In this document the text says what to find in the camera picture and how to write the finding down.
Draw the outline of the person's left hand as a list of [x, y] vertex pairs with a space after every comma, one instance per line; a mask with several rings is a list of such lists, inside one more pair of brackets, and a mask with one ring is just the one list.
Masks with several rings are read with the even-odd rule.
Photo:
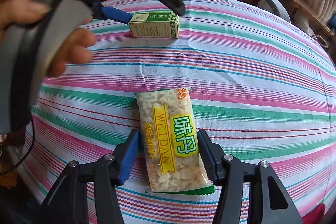
[[[51, 8], [36, 0], [1, 0], [1, 42], [11, 24], [30, 24], [41, 20]], [[96, 43], [94, 33], [77, 28], [62, 43], [47, 70], [48, 77], [59, 77], [67, 64], [86, 64], [92, 60], [89, 47]]]

